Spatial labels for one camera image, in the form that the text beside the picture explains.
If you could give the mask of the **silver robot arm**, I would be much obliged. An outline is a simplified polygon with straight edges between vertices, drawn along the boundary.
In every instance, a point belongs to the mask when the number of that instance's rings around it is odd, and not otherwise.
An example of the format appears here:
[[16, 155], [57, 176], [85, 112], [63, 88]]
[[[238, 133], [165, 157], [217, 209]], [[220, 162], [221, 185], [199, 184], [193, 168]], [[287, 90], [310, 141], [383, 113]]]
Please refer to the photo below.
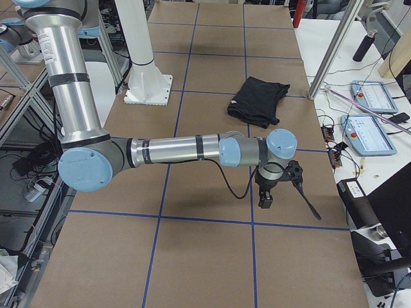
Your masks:
[[259, 206], [272, 204], [271, 189], [292, 181], [299, 172], [293, 156], [297, 139], [276, 129], [267, 137], [251, 138], [237, 132], [152, 139], [145, 123], [136, 137], [133, 112], [109, 118], [120, 129], [117, 137], [106, 131], [98, 116], [78, 32], [96, 22], [96, 1], [19, 1], [27, 27], [33, 31], [44, 55], [48, 80], [64, 128], [63, 154], [58, 172], [65, 184], [81, 192], [105, 187], [127, 169], [150, 164], [194, 161], [218, 167], [252, 166], [251, 179], [260, 188]]
[[32, 40], [33, 35], [20, 18], [10, 17], [1, 20], [1, 47], [6, 53], [11, 53]]

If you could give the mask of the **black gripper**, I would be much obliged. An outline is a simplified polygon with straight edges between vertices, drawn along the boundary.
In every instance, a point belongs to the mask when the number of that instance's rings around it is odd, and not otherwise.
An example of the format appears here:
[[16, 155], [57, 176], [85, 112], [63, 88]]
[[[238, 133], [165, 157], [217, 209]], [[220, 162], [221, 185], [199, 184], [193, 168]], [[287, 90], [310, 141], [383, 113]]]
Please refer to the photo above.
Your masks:
[[270, 180], [262, 175], [256, 175], [254, 177], [255, 183], [259, 187], [259, 203], [258, 207], [261, 209], [269, 209], [273, 203], [273, 196], [271, 194], [271, 189], [273, 189], [279, 182], [280, 179]]

